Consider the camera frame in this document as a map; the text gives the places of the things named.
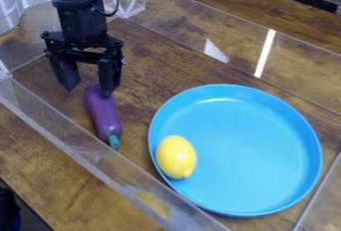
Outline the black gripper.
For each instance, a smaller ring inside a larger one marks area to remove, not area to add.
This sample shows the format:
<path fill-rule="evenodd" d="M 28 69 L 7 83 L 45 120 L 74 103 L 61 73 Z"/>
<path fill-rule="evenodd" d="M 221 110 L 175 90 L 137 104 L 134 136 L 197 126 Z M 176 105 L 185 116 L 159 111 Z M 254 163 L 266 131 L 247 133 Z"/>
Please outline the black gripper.
<path fill-rule="evenodd" d="M 106 98 L 120 86 L 122 41 L 106 33 L 102 0 L 52 0 L 61 30 L 42 32 L 45 53 L 62 88 L 69 92 L 80 82 L 77 62 L 97 65 L 101 97 Z"/>

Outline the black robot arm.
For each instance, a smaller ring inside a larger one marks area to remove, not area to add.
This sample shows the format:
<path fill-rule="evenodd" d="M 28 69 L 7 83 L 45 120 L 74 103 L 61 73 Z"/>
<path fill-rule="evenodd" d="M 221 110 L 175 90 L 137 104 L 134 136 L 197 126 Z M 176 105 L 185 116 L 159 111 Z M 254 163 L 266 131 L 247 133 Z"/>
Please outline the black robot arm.
<path fill-rule="evenodd" d="M 70 91 L 80 82 L 77 63 L 97 66 L 100 94 L 106 98 L 120 85 L 124 42 L 106 34 L 106 13 L 102 0 L 52 0 L 61 30 L 42 32 L 45 54 L 58 83 Z"/>

